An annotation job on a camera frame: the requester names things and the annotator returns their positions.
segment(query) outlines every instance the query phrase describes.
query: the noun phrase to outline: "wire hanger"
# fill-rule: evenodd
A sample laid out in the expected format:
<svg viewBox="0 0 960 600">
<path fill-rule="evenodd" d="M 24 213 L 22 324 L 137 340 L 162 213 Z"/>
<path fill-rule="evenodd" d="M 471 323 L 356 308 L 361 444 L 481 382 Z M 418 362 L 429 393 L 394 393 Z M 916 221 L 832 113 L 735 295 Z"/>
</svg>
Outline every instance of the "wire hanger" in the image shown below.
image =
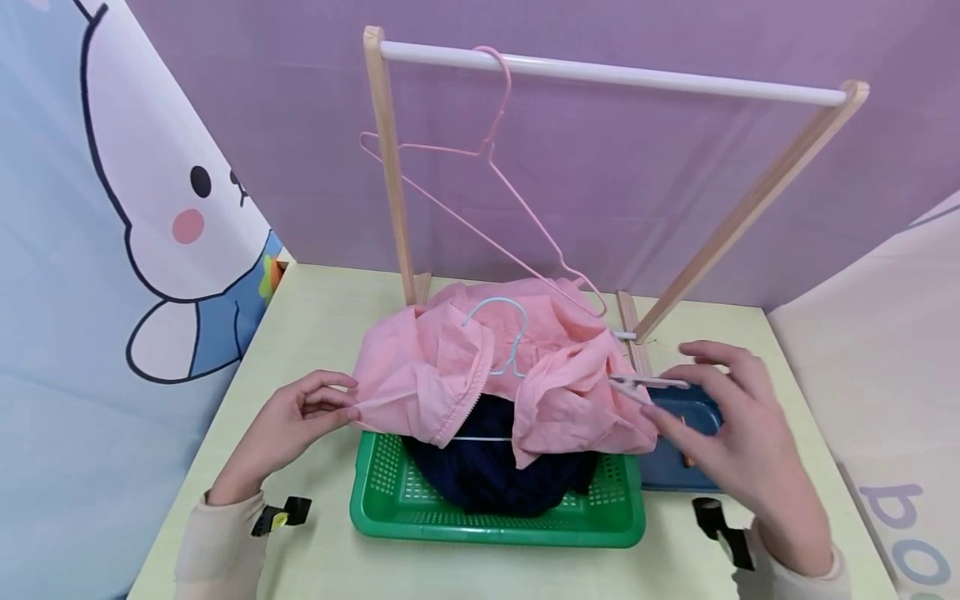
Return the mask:
<svg viewBox="0 0 960 600">
<path fill-rule="evenodd" d="M 514 338 L 514 344 L 510 346 L 510 358 L 507 359 L 507 362 L 503 364 L 502 368 L 498 369 L 497 371 L 491 371 L 490 374 L 491 375 L 506 374 L 507 367 L 510 365 L 513 365 L 514 375 L 522 379 L 523 377 L 526 377 L 526 374 L 520 372 L 516 368 L 516 349 L 520 346 L 520 340 L 523 339 L 523 334 L 527 330 L 527 311 L 523 308 L 523 306 L 520 305 L 519 302 L 517 302 L 516 300 L 511 300 L 509 298 L 504 298 L 502 296 L 494 296 L 492 298 L 487 298 L 486 300 L 483 300 L 482 302 L 480 302 L 479 304 L 473 307 L 473 309 L 464 318 L 464 322 L 461 323 L 460 326 L 461 327 L 466 326 L 467 323 L 470 322 L 470 319 L 473 318 L 473 315 L 476 313 L 476 311 L 480 310 L 480 308 L 483 307 L 485 304 L 490 304 L 491 302 L 507 302 L 509 304 L 512 304 L 513 306 L 516 306 L 516 308 L 519 309 L 520 314 L 523 316 L 523 323 L 520 324 L 520 331 Z M 512 439 L 511 438 L 476 438 L 471 436 L 456 436 L 452 440 L 459 441 L 459 442 L 510 442 Z"/>
<path fill-rule="evenodd" d="M 507 189 L 509 189 L 510 192 L 514 195 L 514 198 L 516 198 L 516 200 L 520 203 L 520 205 L 523 206 L 523 209 L 526 211 L 527 215 L 529 215 L 530 218 L 533 219 L 534 223 L 537 224 L 537 227 L 540 228 L 540 232 L 543 233 L 543 236 L 546 237 L 547 241 L 550 242 L 550 246 L 552 246 L 553 250 L 557 253 L 557 257 L 560 259 L 561 266 L 563 266 L 568 273 L 576 275 L 577 277 L 581 278 L 584 281 L 584 283 L 586 283 L 587 286 L 589 286 L 590 291 L 593 292 L 593 294 L 595 294 L 598 299 L 600 299 L 600 304 L 603 306 L 603 309 L 599 313 L 597 313 L 593 310 L 592 307 L 583 306 L 579 300 L 576 300 L 573 297 L 571 297 L 567 292 L 562 290 L 556 283 L 547 279 L 546 277 L 541 275 L 539 272 L 537 272 L 537 270 L 535 270 L 533 267 L 523 262 L 522 260 L 514 256 L 512 253 L 508 252 L 505 248 L 503 248 L 502 246 L 500 246 L 499 244 L 491 240 L 491 238 L 488 237 L 483 231 L 474 227 L 473 224 L 471 224 L 469 221 L 467 221 L 466 219 L 461 217 L 459 214 L 454 212 L 446 204 L 437 200 L 433 195 L 431 195 L 425 189 L 420 187 L 413 180 L 403 175 L 402 173 L 400 174 L 400 176 L 403 178 L 404 181 L 406 181 L 410 186 L 412 186 L 414 189 L 420 192 L 428 200 L 430 200 L 431 202 L 433 202 L 434 204 L 442 208 L 444 211 L 446 211 L 447 214 L 452 216 L 454 219 L 456 219 L 460 223 L 467 226 L 471 231 L 473 231 L 474 233 L 479 235 L 481 238 L 486 240 L 487 243 L 489 243 L 491 246 L 503 252 L 503 254 L 505 254 L 508 258 L 513 260 L 517 265 L 525 269 L 527 272 L 529 272 L 531 275 L 533 275 L 537 279 L 546 283 L 554 291 L 559 292 L 561 296 L 563 296 L 567 300 L 570 300 L 576 306 L 586 311 L 588 314 L 590 314 L 591 317 L 595 317 L 599 319 L 607 314 L 607 303 L 603 300 L 603 297 L 600 295 L 600 291 L 596 288 L 595 285 L 593 285 L 593 282 L 590 281 L 589 277 L 587 277 L 583 273 L 577 271 L 576 269 L 573 269 L 572 267 L 566 264 L 566 261 L 564 260 L 564 253 L 563 251 L 560 250 L 560 246 L 557 245 L 557 242 L 555 242 L 553 237 L 550 235 L 550 233 L 547 232 L 546 228 L 543 226 L 543 223 L 540 222 L 540 219 L 537 218 L 537 215 L 534 214 L 534 211 L 531 210 L 530 206 L 527 205 L 527 203 L 523 200 L 523 198 L 516 191 L 516 189 L 510 183 L 510 181 L 506 178 L 506 176 L 504 176 L 503 173 L 500 172 L 500 169 L 497 168 L 497 166 L 493 163 L 493 150 L 496 147 L 495 138 L 497 134 L 497 128 L 500 125 L 500 119 L 503 118 L 503 113 L 507 107 L 507 103 L 510 102 L 510 93 L 511 93 L 511 90 L 513 89 L 513 80 L 510 75 L 510 68 L 507 66 L 507 63 L 506 61 L 504 61 L 503 57 L 500 56 L 499 52 L 497 52 L 495 49 L 491 48 L 490 46 L 477 46 L 473 50 L 480 50 L 493 56 L 497 60 L 497 62 L 500 63 L 500 67 L 503 69 L 503 74 L 506 79 L 506 89 L 503 94 L 503 100 L 500 102 L 500 108 L 497 111 L 496 116 L 493 118 L 493 123 L 490 127 L 490 132 L 487 133 L 487 137 L 485 137 L 484 140 L 480 143 L 479 150 L 477 150 L 476 152 L 472 152 L 469 150 L 460 150 L 457 148 L 446 148 L 445 146 L 429 146 L 425 144 L 407 144 L 407 143 L 400 144 L 399 146 L 397 146 L 397 148 L 399 150 L 403 150 L 404 148 L 414 148 L 419 150 L 427 150 L 430 152 L 451 153 L 455 155 L 471 156 L 471 157 L 480 157 L 484 153 L 486 153 L 487 165 L 490 166 L 490 168 L 493 170 L 494 173 L 496 173 L 497 177 L 500 178 L 500 181 L 502 181 L 503 184 L 507 186 Z M 366 152 L 370 156 L 373 156 L 379 162 L 382 163 L 383 159 L 380 158 L 380 156 L 378 156 L 376 152 L 372 151 L 371 149 L 367 148 L 367 146 L 364 145 L 363 143 L 364 139 L 367 137 L 379 138 L 379 135 L 373 132 L 361 132 L 360 147 L 364 150 L 364 152 Z"/>
</svg>

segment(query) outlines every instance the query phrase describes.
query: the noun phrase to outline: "dark blue fabric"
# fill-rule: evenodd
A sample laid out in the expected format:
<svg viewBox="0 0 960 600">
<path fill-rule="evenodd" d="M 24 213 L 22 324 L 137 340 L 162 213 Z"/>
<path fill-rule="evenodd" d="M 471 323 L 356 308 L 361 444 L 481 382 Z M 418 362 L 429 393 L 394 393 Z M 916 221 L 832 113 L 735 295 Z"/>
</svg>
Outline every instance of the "dark blue fabric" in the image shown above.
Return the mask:
<svg viewBox="0 0 960 600">
<path fill-rule="evenodd" d="M 513 427 L 514 404 L 483 394 L 457 435 L 510 438 Z M 440 449 L 403 438 L 403 445 L 447 502 L 487 515 L 540 516 L 558 506 L 567 491 L 586 494 L 598 459 L 595 452 L 544 454 L 517 470 L 510 442 L 454 440 Z"/>
</svg>

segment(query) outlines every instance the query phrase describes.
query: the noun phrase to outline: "green plastic basket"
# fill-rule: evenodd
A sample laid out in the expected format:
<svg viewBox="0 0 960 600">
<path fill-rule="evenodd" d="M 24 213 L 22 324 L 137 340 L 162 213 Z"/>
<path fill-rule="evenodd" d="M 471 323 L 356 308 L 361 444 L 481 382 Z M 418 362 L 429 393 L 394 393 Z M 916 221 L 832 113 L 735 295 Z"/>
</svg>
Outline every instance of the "green plastic basket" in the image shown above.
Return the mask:
<svg viewBox="0 0 960 600">
<path fill-rule="evenodd" d="M 361 533 L 401 540 L 629 548 L 646 517 L 636 456 L 605 454 L 587 496 L 569 493 L 539 518 L 465 515 L 423 479 L 398 436 L 365 431 L 350 519 Z"/>
</svg>

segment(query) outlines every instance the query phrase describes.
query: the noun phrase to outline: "beige sleeve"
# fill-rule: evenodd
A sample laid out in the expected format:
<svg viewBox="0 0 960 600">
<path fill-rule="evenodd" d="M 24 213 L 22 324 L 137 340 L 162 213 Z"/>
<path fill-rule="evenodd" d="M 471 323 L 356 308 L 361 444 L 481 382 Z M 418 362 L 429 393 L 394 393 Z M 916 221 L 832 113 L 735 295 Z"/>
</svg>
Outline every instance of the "beige sleeve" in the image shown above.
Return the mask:
<svg viewBox="0 0 960 600">
<path fill-rule="evenodd" d="M 190 513 L 174 575 L 175 600 L 253 600 L 267 556 L 267 538 L 251 535 L 266 504 L 263 492 L 229 506 L 207 506 L 206 496 Z"/>
<path fill-rule="evenodd" d="M 850 575 L 843 553 L 833 546 L 833 568 L 824 577 L 805 577 L 770 556 L 756 525 L 747 532 L 754 571 L 733 574 L 740 600 L 852 600 Z"/>
</svg>

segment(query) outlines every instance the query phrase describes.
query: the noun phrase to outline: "cartoon character backdrop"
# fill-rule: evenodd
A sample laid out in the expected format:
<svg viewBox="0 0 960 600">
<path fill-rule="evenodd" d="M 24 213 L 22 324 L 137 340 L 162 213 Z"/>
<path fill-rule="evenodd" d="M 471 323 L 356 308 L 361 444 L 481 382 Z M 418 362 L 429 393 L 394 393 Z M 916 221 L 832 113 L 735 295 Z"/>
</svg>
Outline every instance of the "cartoon character backdrop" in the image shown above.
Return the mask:
<svg viewBox="0 0 960 600">
<path fill-rule="evenodd" d="M 123 596 L 276 288 L 276 236 L 121 0 L 0 7 L 0 581 Z"/>
</svg>

